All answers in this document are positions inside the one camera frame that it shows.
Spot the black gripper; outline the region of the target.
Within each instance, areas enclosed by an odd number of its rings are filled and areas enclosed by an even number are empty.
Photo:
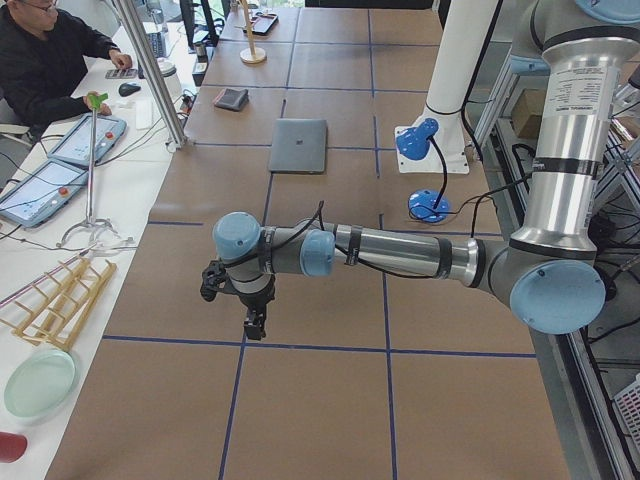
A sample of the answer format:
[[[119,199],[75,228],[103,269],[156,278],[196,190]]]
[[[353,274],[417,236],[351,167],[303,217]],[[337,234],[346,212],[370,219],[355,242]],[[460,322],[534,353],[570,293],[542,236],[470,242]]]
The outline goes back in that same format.
[[[274,299],[274,284],[267,284],[258,292],[240,295],[241,303],[247,308],[243,328],[249,340],[262,340],[266,336],[267,305]]]

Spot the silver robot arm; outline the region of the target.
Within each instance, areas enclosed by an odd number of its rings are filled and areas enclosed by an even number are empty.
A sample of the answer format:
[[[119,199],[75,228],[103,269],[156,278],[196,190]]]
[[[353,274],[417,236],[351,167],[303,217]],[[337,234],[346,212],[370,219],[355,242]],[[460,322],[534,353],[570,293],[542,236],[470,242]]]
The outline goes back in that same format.
[[[525,325],[566,334],[601,312],[606,288],[589,238],[598,170],[622,66],[639,50],[635,1],[538,1],[524,13],[514,49],[549,67],[522,226],[507,242],[391,233],[323,223],[261,226],[245,212],[217,221],[217,258],[203,271],[201,296],[234,295],[244,331],[265,335],[275,277],[328,275],[333,263],[361,264],[416,279],[453,279],[508,306]]]

